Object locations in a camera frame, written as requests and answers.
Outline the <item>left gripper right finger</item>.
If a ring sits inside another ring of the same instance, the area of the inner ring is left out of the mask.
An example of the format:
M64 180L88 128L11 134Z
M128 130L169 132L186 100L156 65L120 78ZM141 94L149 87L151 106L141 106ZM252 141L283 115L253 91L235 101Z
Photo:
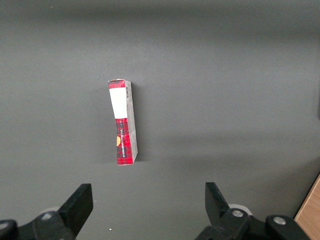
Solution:
M265 221L231 208L214 182L205 184L205 210L210 225L197 240L306 240L307 234L290 217L269 215Z

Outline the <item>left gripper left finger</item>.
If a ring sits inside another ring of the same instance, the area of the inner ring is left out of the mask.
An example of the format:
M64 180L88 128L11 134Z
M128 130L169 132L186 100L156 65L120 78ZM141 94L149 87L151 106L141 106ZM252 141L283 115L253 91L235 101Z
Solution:
M75 240L93 210L92 185L81 184L58 210L48 210L18 226L13 219L0 221L2 240Z

